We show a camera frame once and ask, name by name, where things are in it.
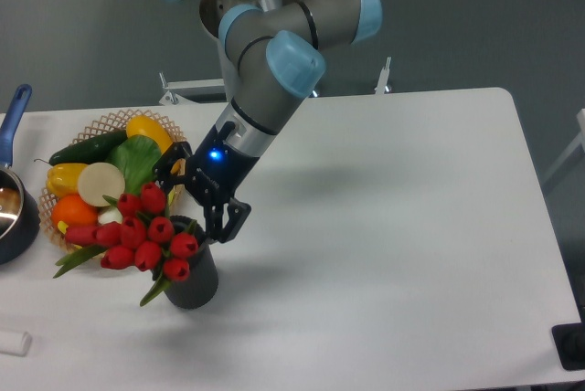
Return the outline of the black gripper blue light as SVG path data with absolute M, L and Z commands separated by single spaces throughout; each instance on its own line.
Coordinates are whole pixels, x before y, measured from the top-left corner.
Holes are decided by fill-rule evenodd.
M 235 124 L 224 124 L 220 130 L 213 126 L 193 154 L 188 142 L 174 142 L 152 167 L 154 180 L 167 196 L 185 185 L 204 207 L 207 236 L 219 243 L 233 240 L 251 213 L 251 205 L 233 196 L 259 161 L 228 145 L 235 128 Z M 185 161 L 186 175 L 181 171 Z

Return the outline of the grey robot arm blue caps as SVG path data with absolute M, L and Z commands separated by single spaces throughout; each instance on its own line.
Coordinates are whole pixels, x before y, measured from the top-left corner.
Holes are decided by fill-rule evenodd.
M 212 34 L 238 77 L 196 149 L 175 144 L 156 166 L 164 188 L 183 185 L 203 208 L 212 242 L 238 234 L 250 206 L 235 193 L 324 75 L 323 51 L 374 36 L 380 0 L 216 0 Z

